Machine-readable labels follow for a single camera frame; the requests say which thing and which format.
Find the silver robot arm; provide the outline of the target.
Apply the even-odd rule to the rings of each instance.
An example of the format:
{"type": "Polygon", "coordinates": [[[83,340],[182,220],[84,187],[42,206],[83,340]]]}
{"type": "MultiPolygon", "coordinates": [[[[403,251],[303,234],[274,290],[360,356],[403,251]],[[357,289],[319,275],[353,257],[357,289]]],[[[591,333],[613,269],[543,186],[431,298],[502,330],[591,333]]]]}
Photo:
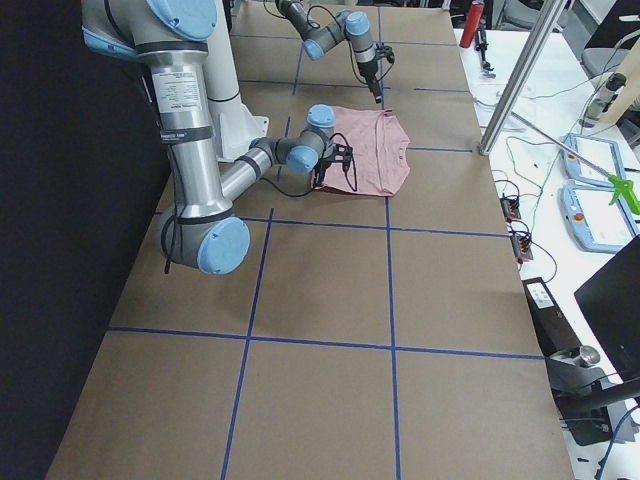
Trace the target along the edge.
{"type": "Polygon", "coordinates": [[[174,180],[157,242],[167,264],[224,275],[244,260],[250,231],[233,202],[272,167],[321,173],[351,158],[335,113],[312,106],[296,137],[269,138],[242,103],[219,1],[84,1],[87,47],[149,68],[152,106],[174,180]]]}
{"type": "Polygon", "coordinates": [[[355,79],[368,88],[377,104],[382,103],[382,81],[395,63],[395,53],[391,46],[374,40],[365,12],[349,9],[329,12],[331,21],[321,26],[311,16],[315,5],[306,8],[301,1],[276,1],[275,6],[298,32],[303,50],[312,61],[346,42],[355,79]]]}

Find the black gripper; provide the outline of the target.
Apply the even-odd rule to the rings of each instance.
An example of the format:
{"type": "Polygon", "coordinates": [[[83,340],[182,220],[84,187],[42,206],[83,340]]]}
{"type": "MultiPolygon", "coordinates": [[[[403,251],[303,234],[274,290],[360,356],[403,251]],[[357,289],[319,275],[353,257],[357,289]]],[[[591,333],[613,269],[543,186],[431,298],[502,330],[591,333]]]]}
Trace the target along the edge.
{"type": "Polygon", "coordinates": [[[375,103],[381,104],[383,100],[383,87],[377,78],[378,62],[386,59],[389,64],[394,63],[394,52],[390,46],[373,43],[364,50],[355,50],[355,60],[360,76],[367,80],[367,87],[373,95],[375,103]]]}
{"type": "Polygon", "coordinates": [[[340,165],[342,172],[347,180],[347,184],[353,187],[348,179],[348,171],[353,163],[353,148],[350,145],[333,144],[333,151],[326,157],[318,160],[313,168],[312,187],[320,188],[324,186],[326,171],[332,165],[340,165]]]}

